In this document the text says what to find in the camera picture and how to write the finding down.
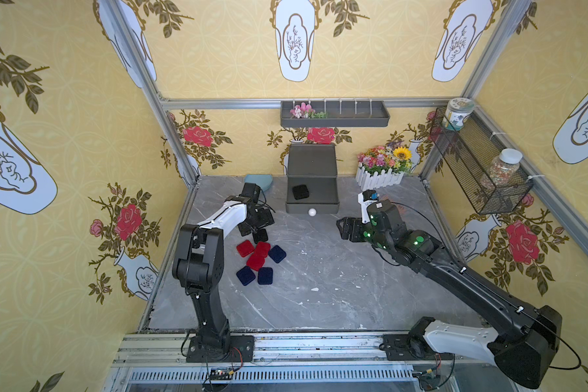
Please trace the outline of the three-drawer storage cabinet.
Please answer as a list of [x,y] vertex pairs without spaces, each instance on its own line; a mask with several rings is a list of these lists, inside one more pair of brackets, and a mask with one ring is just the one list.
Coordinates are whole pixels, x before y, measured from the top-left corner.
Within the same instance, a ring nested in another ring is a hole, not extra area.
[[[335,145],[292,144],[287,161],[286,212],[289,214],[337,214],[340,199],[337,189]],[[295,200],[292,187],[307,185],[310,197]]]

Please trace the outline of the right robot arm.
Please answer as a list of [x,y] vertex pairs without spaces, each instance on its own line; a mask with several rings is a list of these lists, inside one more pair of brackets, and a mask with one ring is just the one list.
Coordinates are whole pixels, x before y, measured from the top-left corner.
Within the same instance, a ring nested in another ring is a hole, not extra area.
[[503,291],[455,258],[436,237],[410,230],[390,200],[366,199],[362,216],[344,217],[341,238],[367,243],[392,266],[408,267],[439,284],[487,323],[472,328],[423,317],[406,336],[415,359],[455,354],[496,366],[524,388],[537,390],[560,348],[562,316],[548,305],[537,308]]

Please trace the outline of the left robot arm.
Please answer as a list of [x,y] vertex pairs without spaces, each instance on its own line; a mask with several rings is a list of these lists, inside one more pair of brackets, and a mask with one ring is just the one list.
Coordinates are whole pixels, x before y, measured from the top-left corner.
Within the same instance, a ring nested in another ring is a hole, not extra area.
[[235,228],[245,236],[274,224],[272,210],[260,202],[261,186],[246,183],[212,215],[181,227],[172,276],[190,297],[199,326],[193,343],[220,357],[231,348],[230,323],[222,310],[219,282],[225,267],[225,238]]

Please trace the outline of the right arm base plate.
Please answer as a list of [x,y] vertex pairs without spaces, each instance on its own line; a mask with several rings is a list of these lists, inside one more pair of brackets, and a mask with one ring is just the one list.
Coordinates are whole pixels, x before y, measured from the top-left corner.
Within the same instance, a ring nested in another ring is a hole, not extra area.
[[389,361],[433,361],[451,360],[453,354],[434,352],[422,337],[408,334],[386,334],[378,349],[385,353]]

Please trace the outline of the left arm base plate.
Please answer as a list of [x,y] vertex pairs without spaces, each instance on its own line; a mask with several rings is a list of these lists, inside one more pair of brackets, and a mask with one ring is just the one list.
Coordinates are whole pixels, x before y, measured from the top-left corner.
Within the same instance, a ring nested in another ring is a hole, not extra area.
[[255,337],[250,335],[226,336],[223,340],[209,341],[194,336],[181,345],[181,354],[188,363],[233,362],[246,364],[253,360]]

